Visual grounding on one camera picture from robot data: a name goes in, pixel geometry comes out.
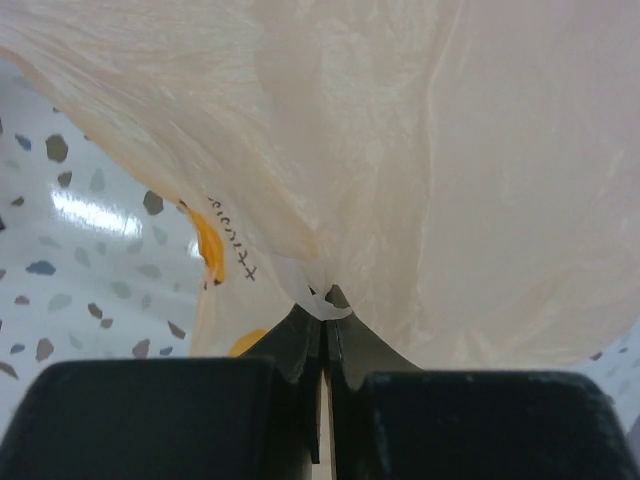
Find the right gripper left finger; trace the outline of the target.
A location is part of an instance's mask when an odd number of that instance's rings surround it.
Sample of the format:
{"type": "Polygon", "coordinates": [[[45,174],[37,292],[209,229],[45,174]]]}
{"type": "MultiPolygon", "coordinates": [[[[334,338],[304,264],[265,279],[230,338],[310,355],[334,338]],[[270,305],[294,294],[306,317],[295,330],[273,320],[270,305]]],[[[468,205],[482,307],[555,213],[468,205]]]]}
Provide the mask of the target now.
{"type": "Polygon", "coordinates": [[[294,307],[236,358],[58,363],[1,443],[5,479],[307,479],[320,322],[294,307]]]}

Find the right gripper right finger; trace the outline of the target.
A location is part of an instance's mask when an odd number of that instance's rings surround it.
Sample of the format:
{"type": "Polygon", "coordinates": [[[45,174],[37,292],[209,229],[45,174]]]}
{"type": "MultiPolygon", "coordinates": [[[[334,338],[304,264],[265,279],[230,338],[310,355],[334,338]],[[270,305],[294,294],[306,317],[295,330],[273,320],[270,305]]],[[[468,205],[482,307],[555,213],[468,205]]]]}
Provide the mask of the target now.
{"type": "Polygon", "coordinates": [[[336,479],[635,479],[604,392],[556,370],[425,370],[357,316],[324,325],[336,479]]]}

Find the orange translucent plastic bag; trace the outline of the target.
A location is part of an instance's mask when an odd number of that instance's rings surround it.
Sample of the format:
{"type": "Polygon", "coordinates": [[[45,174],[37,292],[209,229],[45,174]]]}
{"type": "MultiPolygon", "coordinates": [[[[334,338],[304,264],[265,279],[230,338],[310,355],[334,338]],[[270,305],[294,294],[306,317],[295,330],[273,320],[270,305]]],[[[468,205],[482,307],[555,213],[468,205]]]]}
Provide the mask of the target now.
{"type": "Polygon", "coordinates": [[[298,304],[556,367],[638,317],[635,1],[5,1],[1,52],[195,216],[196,355],[298,304]]]}

